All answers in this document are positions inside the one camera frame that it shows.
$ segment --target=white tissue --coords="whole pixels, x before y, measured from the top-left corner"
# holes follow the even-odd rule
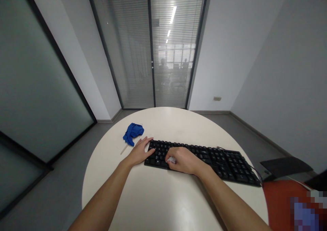
[[[171,163],[176,164],[176,159],[173,156],[170,156],[167,161],[171,161]]]

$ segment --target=wall socket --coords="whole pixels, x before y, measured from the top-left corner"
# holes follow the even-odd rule
[[[214,97],[213,101],[220,101],[221,97]]]

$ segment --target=window blinds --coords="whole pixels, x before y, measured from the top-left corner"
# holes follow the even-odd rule
[[[156,106],[186,107],[203,0],[151,0]]]
[[[154,106],[147,0],[93,0],[124,109]]]

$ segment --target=keyboard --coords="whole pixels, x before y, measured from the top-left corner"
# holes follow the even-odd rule
[[[148,150],[154,148],[156,151],[144,161],[144,165],[170,170],[168,164],[165,162],[165,157],[169,148],[172,147],[187,148],[196,157],[210,165],[222,180],[257,187],[261,186],[259,179],[240,152],[225,150],[220,147],[212,148],[151,140]]]

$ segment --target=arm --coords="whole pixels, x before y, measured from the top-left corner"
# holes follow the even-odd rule
[[[146,144],[152,139],[153,137],[145,137],[138,141],[130,154],[119,163],[113,174],[78,215],[69,231],[109,229],[130,170],[155,151],[154,149],[144,151]]]
[[[173,156],[176,164],[167,161]],[[212,170],[186,148],[170,148],[166,159],[173,170],[197,176],[208,191],[228,231],[271,231],[269,226]]]

